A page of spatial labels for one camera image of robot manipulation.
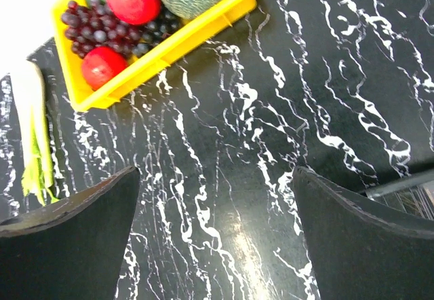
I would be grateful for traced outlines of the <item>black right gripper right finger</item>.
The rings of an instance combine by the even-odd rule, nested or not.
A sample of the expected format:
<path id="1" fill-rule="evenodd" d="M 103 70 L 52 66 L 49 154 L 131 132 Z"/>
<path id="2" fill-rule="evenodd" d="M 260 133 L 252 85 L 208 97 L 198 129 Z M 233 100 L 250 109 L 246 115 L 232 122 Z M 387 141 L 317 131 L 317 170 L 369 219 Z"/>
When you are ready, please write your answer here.
<path id="1" fill-rule="evenodd" d="M 297 167 L 293 190 L 322 299 L 432 299 L 433 222 Z"/>

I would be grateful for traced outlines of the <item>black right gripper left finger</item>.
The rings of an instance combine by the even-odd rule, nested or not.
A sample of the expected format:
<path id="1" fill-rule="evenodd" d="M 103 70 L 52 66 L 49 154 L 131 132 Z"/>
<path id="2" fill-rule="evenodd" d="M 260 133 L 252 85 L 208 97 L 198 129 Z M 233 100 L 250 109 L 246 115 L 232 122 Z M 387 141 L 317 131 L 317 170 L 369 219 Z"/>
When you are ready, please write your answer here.
<path id="1" fill-rule="evenodd" d="M 129 166 L 1 222 L 2 299 L 113 299 L 140 173 Z"/>

